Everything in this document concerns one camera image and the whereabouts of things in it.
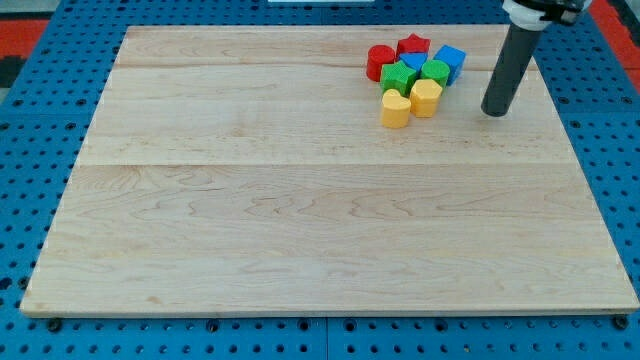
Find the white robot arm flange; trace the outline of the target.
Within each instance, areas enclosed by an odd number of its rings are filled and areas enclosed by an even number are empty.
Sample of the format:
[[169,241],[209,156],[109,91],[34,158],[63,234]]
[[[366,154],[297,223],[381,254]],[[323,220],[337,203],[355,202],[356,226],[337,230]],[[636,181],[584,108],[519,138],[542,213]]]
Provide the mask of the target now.
[[528,31],[543,31],[550,24],[573,26],[592,0],[503,0],[511,22]]

